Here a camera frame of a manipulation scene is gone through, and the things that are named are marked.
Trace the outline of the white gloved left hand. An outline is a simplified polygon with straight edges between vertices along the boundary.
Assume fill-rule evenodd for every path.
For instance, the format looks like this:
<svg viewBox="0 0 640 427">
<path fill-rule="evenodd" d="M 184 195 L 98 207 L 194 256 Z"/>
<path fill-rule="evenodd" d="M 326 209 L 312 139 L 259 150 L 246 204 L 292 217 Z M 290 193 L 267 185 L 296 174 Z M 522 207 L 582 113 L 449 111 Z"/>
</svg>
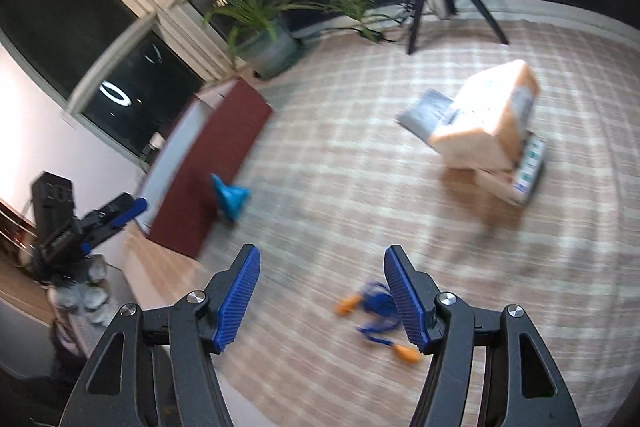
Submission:
<svg viewBox="0 0 640 427">
<path fill-rule="evenodd" d="M 110 265 L 103 255 L 91 255 L 58 277 L 47 289 L 47 299 L 56 317 L 68 323 L 78 317 L 92 326 L 111 323 L 118 304 L 113 303 L 107 275 Z"/>
</svg>

